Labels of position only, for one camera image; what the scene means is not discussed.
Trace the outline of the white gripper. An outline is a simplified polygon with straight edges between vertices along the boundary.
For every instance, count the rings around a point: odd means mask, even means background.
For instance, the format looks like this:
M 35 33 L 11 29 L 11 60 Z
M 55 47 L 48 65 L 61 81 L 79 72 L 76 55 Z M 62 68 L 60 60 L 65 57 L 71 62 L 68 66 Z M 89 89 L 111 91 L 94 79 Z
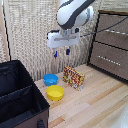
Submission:
M 47 33 L 47 46 L 54 48 L 54 58 L 57 58 L 58 51 L 56 48 L 64 46 L 72 46 L 79 43 L 80 33 L 62 34 L 60 30 L 52 30 Z M 66 55 L 70 55 L 71 47 L 66 49 Z

